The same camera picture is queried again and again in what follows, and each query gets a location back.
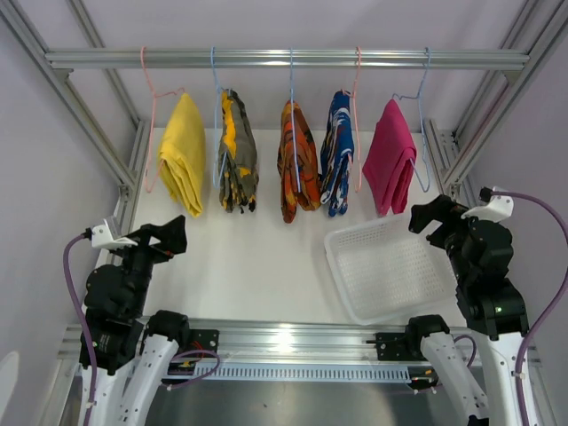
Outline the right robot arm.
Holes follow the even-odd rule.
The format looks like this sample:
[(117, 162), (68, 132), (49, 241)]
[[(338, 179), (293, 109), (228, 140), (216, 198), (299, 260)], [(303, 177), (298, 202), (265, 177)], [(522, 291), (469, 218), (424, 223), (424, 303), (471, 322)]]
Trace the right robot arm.
[(511, 217), (511, 196), (485, 188), (486, 204), (468, 208), (446, 195), (414, 205), (408, 229), (438, 228), (428, 243), (447, 254), (456, 278), (456, 301), (482, 361), (479, 385), (458, 359), (449, 327), (439, 315), (413, 317), (404, 347), (428, 360), (465, 425), (536, 425), (539, 422), (529, 375), (529, 322), (525, 301), (508, 278), (514, 255), (512, 234), (502, 225)]

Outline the light blue hanger camo trousers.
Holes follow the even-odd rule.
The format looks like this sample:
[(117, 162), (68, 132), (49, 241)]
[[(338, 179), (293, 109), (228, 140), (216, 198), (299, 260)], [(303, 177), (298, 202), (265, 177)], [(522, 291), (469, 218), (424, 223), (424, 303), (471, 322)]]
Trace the light blue hanger camo trousers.
[(212, 185), (215, 189), (219, 189), (221, 186), (221, 178), (223, 176), (224, 166), (226, 162), (226, 155), (219, 156), (219, 147), (221, 142), (221, 130), (219, 128), (219, 123), (221, 120), (221, 96), (225, 88), (222, 86), (216, 68), (216, 47), (212, 46), (209, 53), (209, 61), (211, 66), (211, 71), (214, 78), (215, 91), (216, 91), (216, 101), (214, 107), (214, 158), (213, 158), (213, 175), (212, 175)]

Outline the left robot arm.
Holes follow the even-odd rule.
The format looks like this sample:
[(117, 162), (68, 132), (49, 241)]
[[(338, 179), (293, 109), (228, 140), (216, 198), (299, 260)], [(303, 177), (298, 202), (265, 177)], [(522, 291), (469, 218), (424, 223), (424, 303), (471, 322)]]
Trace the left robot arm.
[(105, 220), (86, 234), (92, 247), (122, 261), (96, 268), (87, 279), (81, 419), (86, 425), (142, 425), (171, 359), (192, 341), (183, 314), (158, 311), (140, 322), (154, 266), (186, 251), (185, 216), (125, 236)]

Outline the grey yellow camouflage trousers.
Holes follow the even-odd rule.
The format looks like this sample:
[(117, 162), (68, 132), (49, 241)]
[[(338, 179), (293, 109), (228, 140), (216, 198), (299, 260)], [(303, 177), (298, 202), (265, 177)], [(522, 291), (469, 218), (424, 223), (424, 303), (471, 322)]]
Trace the grey yellow camouflage trousers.
[(234, 90), (221, 95), (223, 133), (218, 148), (219, 201), (227, 213), (256, 209), (258, 166), (256, 141), (246, 107)]

